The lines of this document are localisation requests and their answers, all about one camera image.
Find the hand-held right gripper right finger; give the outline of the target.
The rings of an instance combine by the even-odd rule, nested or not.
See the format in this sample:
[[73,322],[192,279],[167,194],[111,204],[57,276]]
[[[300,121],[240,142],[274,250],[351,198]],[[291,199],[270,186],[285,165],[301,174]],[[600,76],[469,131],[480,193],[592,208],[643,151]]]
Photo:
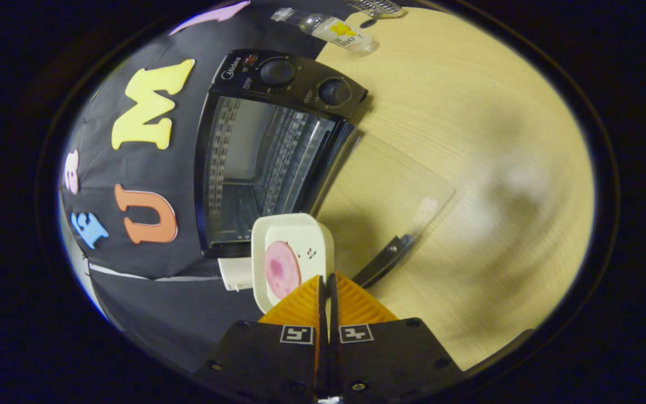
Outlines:
[[398,319],[339,273],[329,276],[327,286],[329,396],[341,401],[417,401],[463,380],[463,371],[423,320]]

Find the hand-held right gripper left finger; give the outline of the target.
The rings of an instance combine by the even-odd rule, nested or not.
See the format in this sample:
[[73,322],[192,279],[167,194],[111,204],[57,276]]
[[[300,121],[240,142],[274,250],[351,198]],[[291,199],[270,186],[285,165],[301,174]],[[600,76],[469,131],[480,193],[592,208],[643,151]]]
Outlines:
[[324,282],[314,276],[256,322],[231,325],[195,377],[240,402],[316,402],[323,343]]

